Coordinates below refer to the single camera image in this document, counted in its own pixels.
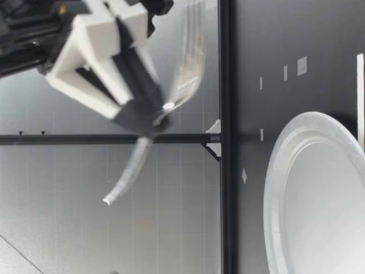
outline white plastic part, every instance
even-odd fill
[[[365,71],[364,71],[364,54],[357,57],[358,65],[358,142],[362,149],[365,148]]]
[[[206,133],[210,134],[219,134],[221,133],[221,121],[216,120],[214,125],[210,129],[206,131]],[[214,153],[217,155],[217,157],[222,157],[222,144],[221,143],[211,143],[206,144],[207,147],[209,147],[211,150],[214,151]]]
[[[120,53],[121,39],[116,17],[126,25],[134,39],[133,47],[150,75],[157,81],[152,61],[145,48],[148,13],[141,3],[130,6],[125,0],[83,0],[89,14],[79,14],[54,67],[46,75],[53,88],[108,119],[133,99],[112,57]],[[76,69],[89,67],[108,88],[117,103],[81,77]]]
[[[284,128],[263,224],[271,274],[365,273],[365,155],[335,119],[308,112]]]
[[[123,196],[135,182],[141,168],[146,160],[148,149],[152,145],[152,140],[138,138],[132,156],[123,171],[119,181],[112,191],[103,199],[108,205],[112,204],[119,196]]]

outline robotic arm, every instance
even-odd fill
[[[0,0],[0,76],[38,68],[53,88],[140,136],[169,124],[146,49],[172,0]]]

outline paper plate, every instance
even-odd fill
[[[266,175],[270,273],[365,273],[364,182],[364,152],[343,125],[318,112],[294,118]]]

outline black table surface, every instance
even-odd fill
[[[271,151],[284,126],[306,111],[330,114],[356,133],[356,56],[365,53],[365,1],[236,0],[235,5],[238,269],[268,274],[262,211]],[[303,57],[307,73],[298,76]]]

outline white tape marker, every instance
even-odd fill
[[[287,66],[284,67],[284,81],[287,81]]]
[[[365,147],[364,54],[358,55],[358,142]]]
[[[298,60],[298,76],[308,72],[308,58],[307,56]]]
[[[245,169],[242,171],[242,180],[244,181],[244,184],[246,184],[246,182],[247,182],[247,173],[246,173]]]

